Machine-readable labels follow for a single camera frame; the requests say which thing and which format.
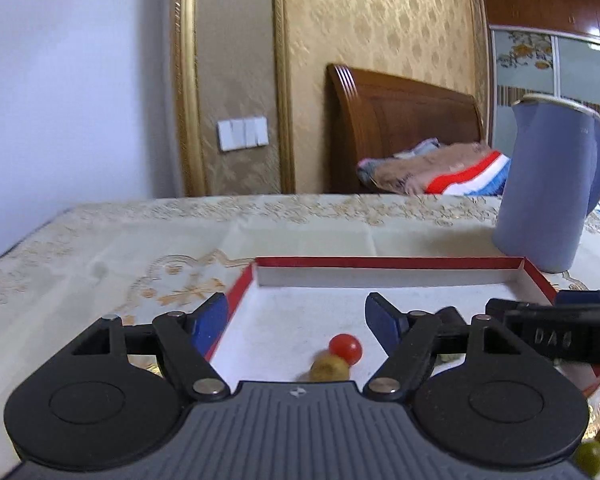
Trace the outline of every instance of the green grape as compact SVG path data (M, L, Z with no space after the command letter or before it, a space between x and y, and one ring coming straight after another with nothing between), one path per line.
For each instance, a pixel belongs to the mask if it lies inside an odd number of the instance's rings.
M309 379L312 383L348 381L349 365L343 358L337 355L323 354L311 366Z
M572 460L585 475L595 477L600 473L600 443L597 440L583 442L576 449Z
M464 354L438 354L438 357L436 357L435 366L452 363L454 361L458 361L462 357L464 357Z

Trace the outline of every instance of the table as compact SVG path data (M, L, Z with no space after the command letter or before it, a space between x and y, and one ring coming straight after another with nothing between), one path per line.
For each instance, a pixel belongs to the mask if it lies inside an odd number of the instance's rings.
M103 314L147 323L226 290L256 256L497 256L497 198L187 198L74 208L0 259L0 476L10 392ZM600 288L600 215L557 288ZM600 396L592 401L598 416Z

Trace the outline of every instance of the gold frame molding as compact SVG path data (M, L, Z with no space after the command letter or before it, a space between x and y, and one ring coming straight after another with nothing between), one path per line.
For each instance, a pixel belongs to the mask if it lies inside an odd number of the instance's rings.
M171 70L184 193L207 194L200 138L196 66L196 0L171 1Z
M478 101L478 108L480 109L480 120L485 130L490 127L491 124L491 49L489 40L489 28L487 26L487 12L484 7L484 0L469 0L471 3L471 12L473 15L473 27L474 27L474 40L476 43L476 57L475 57L475 97ZM484 41L484 51L478 56L477 41L482 39Z
M278 104L278 145L280 151L280 188L296 192L296 168L291 111L291 70L289 70L286 0L273 0L274 56L276 59L276 101Z

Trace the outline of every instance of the kettle lid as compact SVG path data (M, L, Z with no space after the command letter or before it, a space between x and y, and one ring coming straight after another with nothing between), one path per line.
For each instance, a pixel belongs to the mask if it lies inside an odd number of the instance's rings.
M547 94L533 94L533 93L524 94L522 96L522 99L514 102L512 106L515 106L517 104L538 104L538 103L549 103L549 104L554 104L554 105L558 105L558 106L564 106L564 107L571 108L572 110L582 112L584 114L587 114L588 116L591 116L595 119L600 120L600 114L597 111L592 110L591 108L589 108L585 105L581 105L580 103L578 103L576 101L572 101L571 99L565 99L563 97L554 97L552 95L547 95Z

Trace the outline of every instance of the light switch panel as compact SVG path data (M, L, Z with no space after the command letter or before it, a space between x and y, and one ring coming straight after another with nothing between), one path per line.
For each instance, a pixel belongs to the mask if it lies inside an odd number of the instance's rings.
M223 152L265 146L269 143L267 118L249 117L218 121L218 139Z
M253 119L256 129L256 141L258 146L266 146L269 143L269 131L267 129L267 118L256 117Z

